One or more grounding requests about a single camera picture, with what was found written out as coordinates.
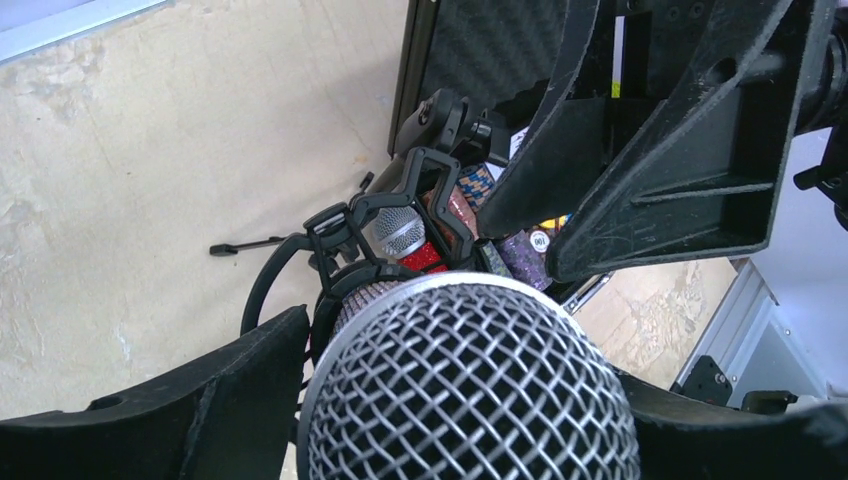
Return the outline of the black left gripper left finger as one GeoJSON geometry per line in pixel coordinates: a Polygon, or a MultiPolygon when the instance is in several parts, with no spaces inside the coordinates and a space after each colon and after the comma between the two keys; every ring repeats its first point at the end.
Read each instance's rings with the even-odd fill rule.
{"type": "Polygon", "coordinates": [[[309,321],[292,307],[237,340],[78,412],[1,424],[5,479],[276,479],[309,321]]]}

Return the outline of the rhinestone silver microphone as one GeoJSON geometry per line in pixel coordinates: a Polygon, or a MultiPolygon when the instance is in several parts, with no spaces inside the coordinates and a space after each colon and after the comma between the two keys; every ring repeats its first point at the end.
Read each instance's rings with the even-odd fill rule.
{"type": "Polygon", "coordinates": [[[615,369],[540,291],[425,275],[344,321],[306,391],[302,479],[638,479],[615,369]]]}

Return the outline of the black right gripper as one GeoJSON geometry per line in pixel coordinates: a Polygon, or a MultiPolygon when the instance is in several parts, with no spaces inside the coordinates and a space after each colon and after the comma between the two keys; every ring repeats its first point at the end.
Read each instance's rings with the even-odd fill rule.
{"type": "Polygon", "coordinates": [[[616,7],[568,2],[547,90],[479,233],[572,213],[547,254],[560,282],[764,249],[792,139],[847,129],[846,7],[629,1],[609,99],[616,7]]]}

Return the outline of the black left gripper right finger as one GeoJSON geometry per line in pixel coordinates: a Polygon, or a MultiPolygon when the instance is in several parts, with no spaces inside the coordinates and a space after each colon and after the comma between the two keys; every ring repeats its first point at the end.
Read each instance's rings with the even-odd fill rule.
{"type": "Polygon", "coordinates": [[[781,415],[711,405],[617,373],[634,416],[645,479],[844,479],[847,406],[781,415]]]}

